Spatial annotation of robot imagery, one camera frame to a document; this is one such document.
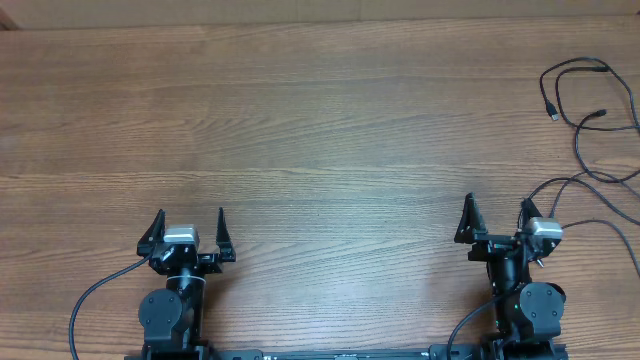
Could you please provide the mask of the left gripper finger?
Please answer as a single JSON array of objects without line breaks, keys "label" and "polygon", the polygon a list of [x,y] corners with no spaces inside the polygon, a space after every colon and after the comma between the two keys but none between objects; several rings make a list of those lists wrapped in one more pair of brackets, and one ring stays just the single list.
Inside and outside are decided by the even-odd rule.
[{"label": "left gripper finger", "polygon": [[236,252],[227,228],[225,213],[222,207],[220,207],[218,211],[216,245],[219,248],[221,262],[236,261]]},{"label": "left gripper finger", "polygon": [[155,245],[164,236],[166,212],[159,209],[152,224],[138,241],[139,245]]}]

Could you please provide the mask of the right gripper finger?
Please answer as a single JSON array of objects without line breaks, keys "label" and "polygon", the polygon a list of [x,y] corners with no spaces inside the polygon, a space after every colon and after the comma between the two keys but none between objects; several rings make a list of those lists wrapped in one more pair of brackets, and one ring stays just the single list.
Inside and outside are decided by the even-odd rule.
[{"label": "right gripper finger", "polygon": [[542,215],[531,198],[525,198],[521,202],[521,210],[519,215],[519,230],[534,231],[538,226]]},{"label": "right gripper finger", "polygon": [[454,242],[474,244],[485,241],[488,229],[480,212],[479,205],[473,192],[465,196],[462,217],[457,227]]}]

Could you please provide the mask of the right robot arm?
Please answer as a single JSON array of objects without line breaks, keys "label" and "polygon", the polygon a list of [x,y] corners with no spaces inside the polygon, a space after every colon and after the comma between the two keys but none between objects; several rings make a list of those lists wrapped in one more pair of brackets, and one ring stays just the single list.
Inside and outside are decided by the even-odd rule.
[{"label": "right robot arm", "polygon": [[[529,264],[549,256],[559,245],[563,229],[544,217],[530,200],[521,203],[524,224],[513,235],[492,235],[472,193],[466,195],[454,241],[468,244],[470,261],[486,265],[492,297],[469,313],[452,331],[445,348],[448,359],[566,359],[561,334],[566,294],[549,282],[535,282]],[[495,311],[496,329],[477,345],[456,346],[460,329],[485,310]]]}]

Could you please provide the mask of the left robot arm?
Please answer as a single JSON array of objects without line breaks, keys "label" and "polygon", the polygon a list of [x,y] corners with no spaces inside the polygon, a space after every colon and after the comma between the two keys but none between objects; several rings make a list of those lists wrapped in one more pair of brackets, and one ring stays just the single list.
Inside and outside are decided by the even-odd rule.
[{"label": "left robot arm", "polygon": [[212,360],[220,355],[202,337],[206,276],[219,274],[225,263],[236,260],[225,214],[218,211],[213,253],[199,251],[199,234],[192,224],[167,226],[159,210],[137,243],[136,253],[157,274],[166,278],[163,288],[141,301],[138,319],[144,329],[142,359]]}]

